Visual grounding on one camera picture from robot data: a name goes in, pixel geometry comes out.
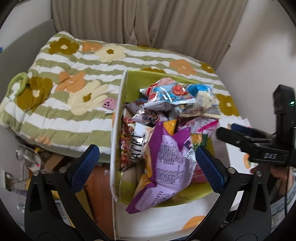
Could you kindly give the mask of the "person's right hand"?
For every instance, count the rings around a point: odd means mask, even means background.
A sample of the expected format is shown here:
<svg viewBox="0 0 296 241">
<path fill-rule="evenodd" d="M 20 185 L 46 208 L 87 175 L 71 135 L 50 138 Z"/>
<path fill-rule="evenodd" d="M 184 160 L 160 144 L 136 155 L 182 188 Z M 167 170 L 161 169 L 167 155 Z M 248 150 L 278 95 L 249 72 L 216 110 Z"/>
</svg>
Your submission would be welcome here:
<svg viewBox="0 0 296 241">
<path fill-rule="evenodd" d="M 283 198 L 294 183 L 293 174 L 289 167 L 269 165 L 269 178 L 267 190 L 271 202 L 276 202 Z"/>
</svg>

